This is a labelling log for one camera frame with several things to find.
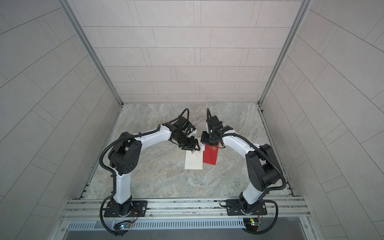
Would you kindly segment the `red paper envelope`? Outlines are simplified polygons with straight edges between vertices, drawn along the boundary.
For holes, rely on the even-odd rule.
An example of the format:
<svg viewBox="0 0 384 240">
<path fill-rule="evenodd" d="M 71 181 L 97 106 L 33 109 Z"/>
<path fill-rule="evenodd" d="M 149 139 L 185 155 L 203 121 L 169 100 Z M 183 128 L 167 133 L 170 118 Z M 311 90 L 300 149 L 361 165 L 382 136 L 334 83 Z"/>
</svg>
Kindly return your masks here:
<svg viewBox="0 0 384 240">
<path fill-rule="evenodd" d="M 216 146 L 205 145 L 205 150 L 203 151 L 203 163 L 216 165 L 217 158 L 219 153 L 219 144 Z"/>
</svg>

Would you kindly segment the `cream paper envelope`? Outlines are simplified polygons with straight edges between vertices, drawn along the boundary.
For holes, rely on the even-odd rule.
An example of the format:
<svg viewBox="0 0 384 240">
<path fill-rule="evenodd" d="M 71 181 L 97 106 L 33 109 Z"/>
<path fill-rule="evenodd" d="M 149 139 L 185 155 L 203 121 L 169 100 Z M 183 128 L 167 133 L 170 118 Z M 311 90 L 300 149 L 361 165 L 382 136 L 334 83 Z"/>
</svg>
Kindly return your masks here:
<svg viewBox="0 0 384 240">
<path fill-rule="evenodd" d="M 186 170 L 202 170 L 203 169 L 203 153 L 205 145 L 201 143 L 201 138 L 197 138 L 200 151 L 187 151 L 185 158 L 185 169 Z"/>
</svg>

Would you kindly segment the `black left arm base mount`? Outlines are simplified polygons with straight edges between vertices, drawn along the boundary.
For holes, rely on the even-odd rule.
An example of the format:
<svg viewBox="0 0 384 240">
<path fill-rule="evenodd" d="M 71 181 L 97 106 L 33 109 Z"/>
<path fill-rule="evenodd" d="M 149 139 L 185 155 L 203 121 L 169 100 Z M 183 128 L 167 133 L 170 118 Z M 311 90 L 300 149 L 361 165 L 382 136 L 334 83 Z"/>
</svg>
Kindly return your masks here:
<svg viewBox="0 0 384 240">
<path fill-rule="evenodd" d="M 147 210 L 147 201 L 127 201 L 124 204 L 118 204 L 112 200 L 107 204 L 104 210 L 104 217 L 107 218 L 133 218 L 144 217 Z"/>
</svg>

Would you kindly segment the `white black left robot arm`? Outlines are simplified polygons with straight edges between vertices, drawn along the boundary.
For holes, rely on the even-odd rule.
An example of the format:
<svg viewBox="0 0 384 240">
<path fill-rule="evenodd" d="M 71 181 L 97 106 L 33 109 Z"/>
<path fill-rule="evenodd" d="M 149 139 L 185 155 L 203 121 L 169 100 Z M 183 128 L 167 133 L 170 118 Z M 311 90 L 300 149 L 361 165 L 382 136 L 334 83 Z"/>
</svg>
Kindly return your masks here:
<svg viewBox="0 0 384 240">
<path fill-rule="evenodd" d="M 107 210 L 125 217 L 133 209 L 131 194 L 131 175 L 137 167 L 141 151 L 164 141 L 176 144 L 184 151 L 199 151 L 198 140 L 193 136 L 196 127 L 188 118 L 178 116 L 176 119 L 158 125 L 154 130 L 132 135 L 122 133 L 110 146 L 108 159 L 112 171 L 113 191 Z"/>
</svg>

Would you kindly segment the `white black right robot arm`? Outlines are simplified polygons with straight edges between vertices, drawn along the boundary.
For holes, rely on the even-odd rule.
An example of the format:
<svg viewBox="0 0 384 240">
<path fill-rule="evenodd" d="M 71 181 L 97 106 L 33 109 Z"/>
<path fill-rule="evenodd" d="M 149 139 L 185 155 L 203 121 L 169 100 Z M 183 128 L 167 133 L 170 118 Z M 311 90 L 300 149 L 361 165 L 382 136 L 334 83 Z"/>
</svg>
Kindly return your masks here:
<svg viewBox="0 0 384 240">
<path fill-rule="evenodd" d="M 223 122 L 217 116 L 212 116 L 210 110 L 207 110 L 207 129 L 201 137 L 204 145 L 230 147 L 246 160 L 250 183 L 239 196 L 240 209 L 244 214 L 254 213 L 271 191 L 286 188 L 287 181 L 270 145 L 253 144 L 232 127 L 224 127 Z"/>
</svg>

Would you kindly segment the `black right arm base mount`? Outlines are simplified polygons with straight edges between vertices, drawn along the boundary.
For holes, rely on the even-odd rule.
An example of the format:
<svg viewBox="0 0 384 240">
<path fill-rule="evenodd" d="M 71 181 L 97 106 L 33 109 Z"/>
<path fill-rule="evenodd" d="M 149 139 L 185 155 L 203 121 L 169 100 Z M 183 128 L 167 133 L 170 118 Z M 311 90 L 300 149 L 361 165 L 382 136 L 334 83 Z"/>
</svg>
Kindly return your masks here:
<svg viewBox="0 0 384 240">
<path fill-rule="evenodd" d="M 228 199 L 220 203 L 228 216 L 265 216 L 268 214 L 265 202 L 257 201 L 250 205 L 245 200 Z"/>
</svg>

